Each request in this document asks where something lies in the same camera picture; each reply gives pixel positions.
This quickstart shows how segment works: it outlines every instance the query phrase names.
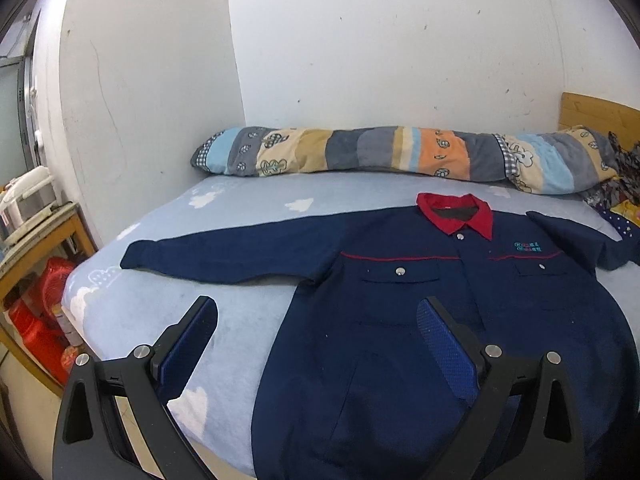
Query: pocket flap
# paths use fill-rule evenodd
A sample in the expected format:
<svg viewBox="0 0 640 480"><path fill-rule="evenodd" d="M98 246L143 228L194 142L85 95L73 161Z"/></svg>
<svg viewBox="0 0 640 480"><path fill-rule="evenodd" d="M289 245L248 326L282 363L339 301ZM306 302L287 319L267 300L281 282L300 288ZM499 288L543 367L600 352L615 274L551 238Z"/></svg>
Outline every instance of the pocket flap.
<svg viewBox="0 0 640 480"><path fill-rule="evenodd" d="M566 274L565 263L558 258L542 260L539 258L523 258L516 260L516 269L521 276L557 276Z"/></svg>
<svg viewBox="0 0 640 480"><path fill-rule="evenodd" d="M362 262L359 265L358 275L365 282L420 283L438 280L440 267L434 260Z"/></svg>

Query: bed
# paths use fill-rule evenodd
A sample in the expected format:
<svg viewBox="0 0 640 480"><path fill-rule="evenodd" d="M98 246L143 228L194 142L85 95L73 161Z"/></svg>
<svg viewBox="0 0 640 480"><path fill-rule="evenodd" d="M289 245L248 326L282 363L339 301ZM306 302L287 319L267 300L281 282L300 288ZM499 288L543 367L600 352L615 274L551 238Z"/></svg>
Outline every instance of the bed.
<svg viewBox="0 0 640 480"><path fill-rule="evenodd" d="M418 192L473 193L492 209L537 210L580 221L619 239L613 227L576 196L531 195L507 186L388 173L290 174L276 178L212 176L125 229L66 284L63 306L91 348L103 359L123 357L155 341L199 296L215 298L220 321L189 383L170 402L174 417L194 438L236 469L253 475L251 418L271 345L296 281L269 278L244 285L208 285L150 272L121 270L127 246L138 239L415 204ZM637 285L640 269L628 263L598 280L616 299L640 341Z"/></svg>

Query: work uniform shirt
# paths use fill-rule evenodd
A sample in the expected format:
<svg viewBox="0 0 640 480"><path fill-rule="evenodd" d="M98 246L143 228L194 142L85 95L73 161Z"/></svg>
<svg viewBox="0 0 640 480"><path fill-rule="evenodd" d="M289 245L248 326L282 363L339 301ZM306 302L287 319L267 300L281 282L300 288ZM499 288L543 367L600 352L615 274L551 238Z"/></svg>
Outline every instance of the work uniform shirt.
<svg viewBox="0 0 640 480"><path fill-rule="evenodd" d="M436 296L483 344L556 351L593 466L638 407L638 356L595 266L638 261L635 240L475 196L132 243L124 269L239 283L302 279L264 368L252 419L260 480L418 478L468 406L418 331Z"/></svg>

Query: floor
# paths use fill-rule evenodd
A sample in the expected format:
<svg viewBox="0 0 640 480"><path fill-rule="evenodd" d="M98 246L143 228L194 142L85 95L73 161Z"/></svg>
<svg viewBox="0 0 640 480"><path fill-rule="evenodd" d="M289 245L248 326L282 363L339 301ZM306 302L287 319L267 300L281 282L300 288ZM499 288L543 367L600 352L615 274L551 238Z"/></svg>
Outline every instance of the floor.
<svg viewBox="0 0 640 480"><path fill-rule="evenodd" d="M0 346L0 359L5 349ZM60 409L60 399L28 373L12 356L7 355L0 365L0 378L9 389L9 403L20 438L33 468L44 480L51 480L53 438ZM117 399L122 420L141 466L162 478L126 399ZM218 480L249 480L246 476L199 444L193 447Z"/></svg>

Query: chest pocket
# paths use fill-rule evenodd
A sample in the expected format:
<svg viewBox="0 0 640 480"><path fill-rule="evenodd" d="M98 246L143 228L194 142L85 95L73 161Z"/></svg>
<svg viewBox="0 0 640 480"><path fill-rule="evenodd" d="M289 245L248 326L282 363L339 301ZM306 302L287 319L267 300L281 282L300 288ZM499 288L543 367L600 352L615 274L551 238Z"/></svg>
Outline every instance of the chest pocket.
<svg viewBox="0 0 640 480"><path fill-rule="evenodd" d="M352 264L356 286L348 308L354 322L415 326L418 302L438 293L440 267L435 260Z"/></svg>
<svg viewBox="0 0 640 480"><path fill-rule="evenodd" d="M516 290L512 293L521 308L565 310L581 302L581 287L561 256L516 260L514 266Z"/></svg>

